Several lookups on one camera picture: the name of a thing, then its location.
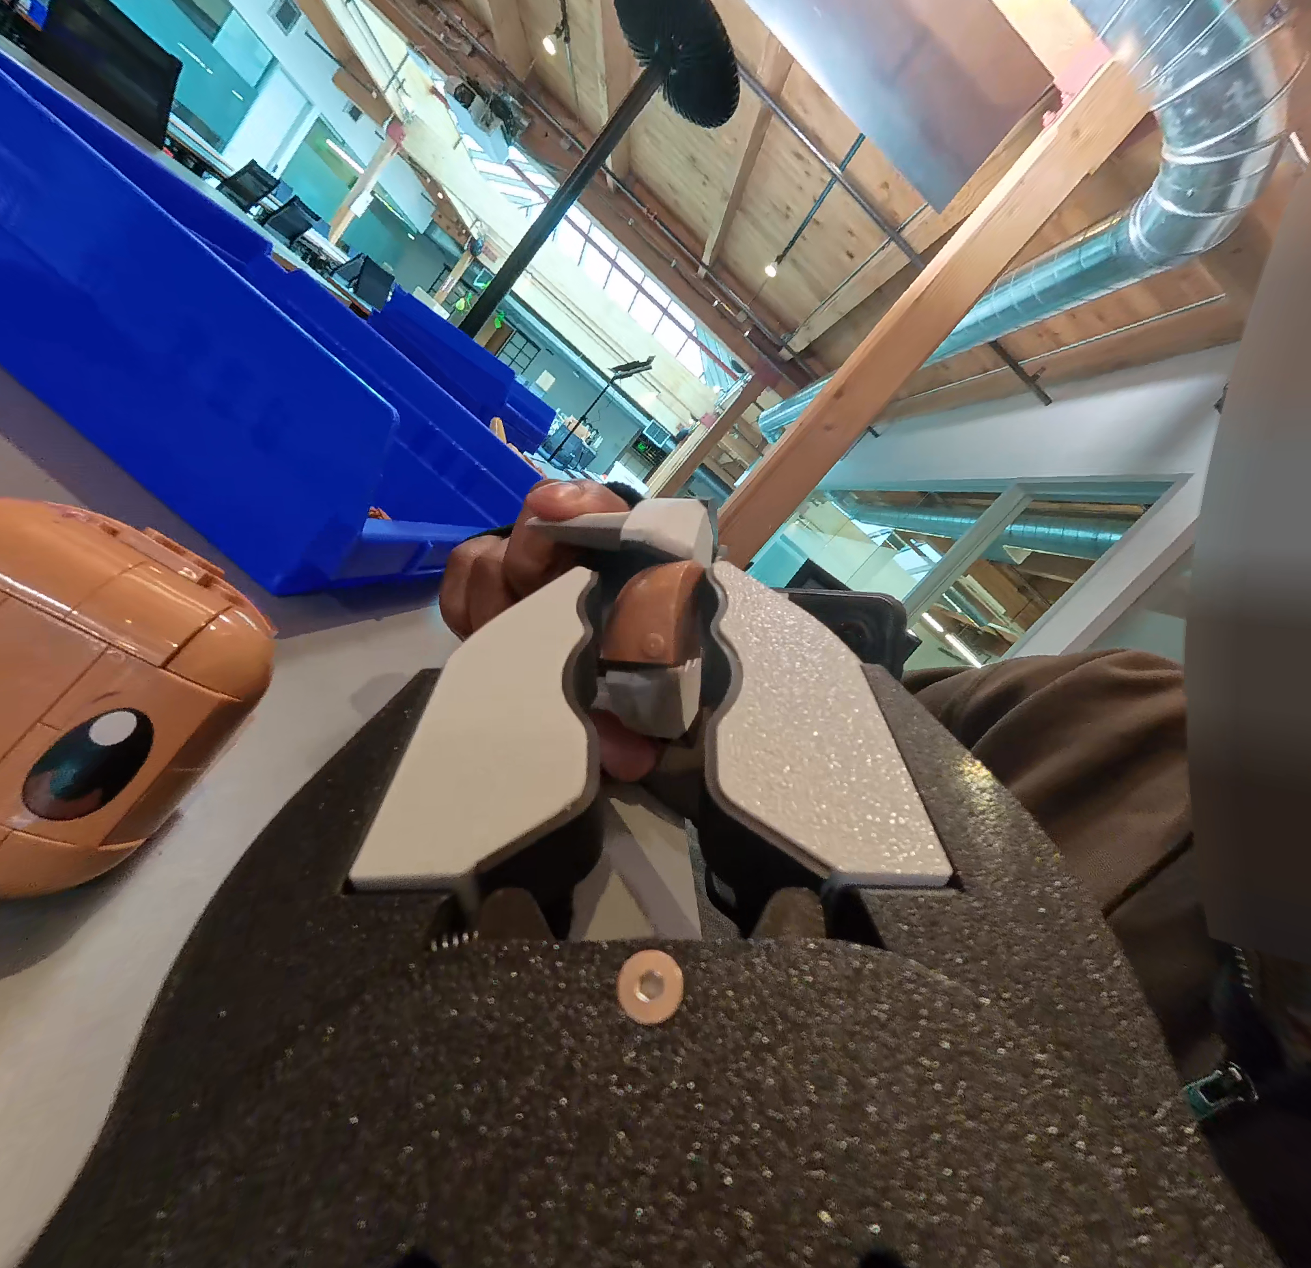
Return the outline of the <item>black computer monitor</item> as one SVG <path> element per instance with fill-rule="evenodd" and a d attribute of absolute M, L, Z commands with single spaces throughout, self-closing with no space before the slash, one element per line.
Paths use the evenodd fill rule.
<path fill-rule="evenodd" d="M 113 0 L 50 0 L 37 60 L 155 148 L 169 140 L 178 58 Z"/>

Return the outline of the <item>stack of blue bins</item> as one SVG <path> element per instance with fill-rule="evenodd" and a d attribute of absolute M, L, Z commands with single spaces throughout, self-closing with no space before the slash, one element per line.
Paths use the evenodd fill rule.
<path fill-rule="evenodd" d="M 394 289 L 371 325 L 482 423 L 500 419 L 516 449 L 537 454 L 549 439 L 555 411 L 548 399 L 413 293 Z"/>

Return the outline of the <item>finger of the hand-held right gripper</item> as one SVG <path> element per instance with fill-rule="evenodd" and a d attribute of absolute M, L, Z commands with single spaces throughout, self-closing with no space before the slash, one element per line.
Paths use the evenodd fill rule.
<path fill-rule="evenodd" d="M 537 531 L 589 554 L 691 559 L 700 566 L 715 559 L 715 510 L 706 502 L 637 502 L 624 513 L 587 513 L 560 523 L 538 520 Z"/>
<path fill-rule="evenodd" d="M 634 733 L 680 740 L 700 712 L 700 658 L 680 665 L 606 665 L 599 709 Z"/>

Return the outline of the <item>wooden ceiling beam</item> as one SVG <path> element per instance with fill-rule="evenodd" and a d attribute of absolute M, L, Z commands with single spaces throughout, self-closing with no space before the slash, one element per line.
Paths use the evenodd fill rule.
<path fill-rule="evenodd" d="M 1100 63 L 732 491 L 720 510 L 729 559 L 748 566 L 762 550 L 1144 112 L 1130 72 Z"/>

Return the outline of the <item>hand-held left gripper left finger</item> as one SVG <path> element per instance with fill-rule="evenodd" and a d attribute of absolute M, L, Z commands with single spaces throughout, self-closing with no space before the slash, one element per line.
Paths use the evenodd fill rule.
<path fill-rule="evenodd" d="M 356 891 L 472 891 L 592 805 L 596 588 L 572 569 L 449 655 L 349 871 Z"/>

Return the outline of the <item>grey desk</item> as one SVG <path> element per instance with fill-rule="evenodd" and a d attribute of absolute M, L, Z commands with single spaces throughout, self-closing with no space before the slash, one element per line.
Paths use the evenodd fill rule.
<path fill-rule="evenodd" d="M 277 598 L 40 399 L 3 390 L 3 494 L 155 527 L 224 569 L 277 627 L 275 675 L 143 852 L 66 894 L 3 904 L 3 1266 L 17 1266 L 104 1126 L 188 935 L 275 812 L 455 647 L 434 583 Z"/>

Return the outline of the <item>brown rounded brick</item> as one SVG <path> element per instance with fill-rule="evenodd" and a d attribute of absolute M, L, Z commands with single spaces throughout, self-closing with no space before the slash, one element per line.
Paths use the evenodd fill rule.
<path fill-rule="evenodd" d="M 700 588 L 696 559 L 647 566 L 630 577 L 605 618 L 599 658 L 608 665 L 672 671 L 700 658 Z"/>

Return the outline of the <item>silver ventilation duct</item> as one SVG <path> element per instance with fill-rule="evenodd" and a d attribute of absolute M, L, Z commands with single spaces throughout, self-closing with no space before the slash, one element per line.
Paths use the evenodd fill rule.
<path fill-rule="evenodd" d="M 1057 382 L 1205 352 L 1240 337 L 1276 214 L 1308 125 L 1297 82 L 1308 0 L 1068 0 L 1150 112 L 1057 223 L 1144 182 L 1123 210 L 995 282 L 878 414 L 883 427 Z"/>

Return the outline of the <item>blue plastic bin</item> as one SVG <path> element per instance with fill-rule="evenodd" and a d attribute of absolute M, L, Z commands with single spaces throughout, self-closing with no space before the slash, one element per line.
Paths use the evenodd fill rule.
<path fill-rule="evenodd" d="M 11 58 L 3 368 L 277 595 L 436 574 L 541 481 L 508 411 Z"/>

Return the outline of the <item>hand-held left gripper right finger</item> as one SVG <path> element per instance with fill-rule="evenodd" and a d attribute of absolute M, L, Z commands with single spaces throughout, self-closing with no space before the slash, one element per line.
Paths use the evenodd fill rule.
<path fill-rule="evenodd" d="M 859 655 L 732 564 L 708 588 L 729 671 L 704 732 L 713 803 L 824 883 L 946 888 L 951 861 Z"/>

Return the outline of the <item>black pole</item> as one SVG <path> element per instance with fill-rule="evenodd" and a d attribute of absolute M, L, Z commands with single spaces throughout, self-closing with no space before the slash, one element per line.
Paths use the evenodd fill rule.
<path fill-rule="evenodd" d="M 460 330 L 470 339 L 494 319 L 503 297 L 548 244 L 655 93 L 662 93 L 683 122 L 700 129 L 726 125 L 739 108 L 739 63 L 713 0 L 613 0 L 613 9 L 624 40 L 641 68 L 638 76 L 469 308 Z"/>

